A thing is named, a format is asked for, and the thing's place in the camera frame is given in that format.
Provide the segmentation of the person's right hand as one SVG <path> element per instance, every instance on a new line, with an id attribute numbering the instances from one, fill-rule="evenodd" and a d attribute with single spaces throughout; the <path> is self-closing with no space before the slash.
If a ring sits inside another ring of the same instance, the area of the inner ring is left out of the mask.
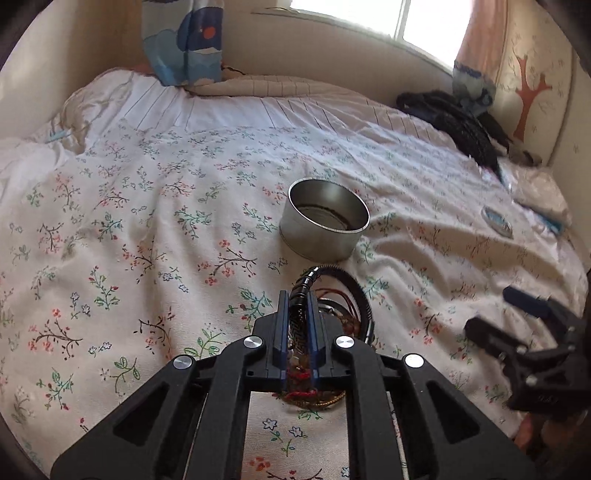
<path id="1" fill-rule="evenodd" d="M 552 459 L 567 462 L 590 452 L 590 411 L 585 410 L 563 420 L 527 413 L 513 437 L 524 453 L 542 445 Z"/>

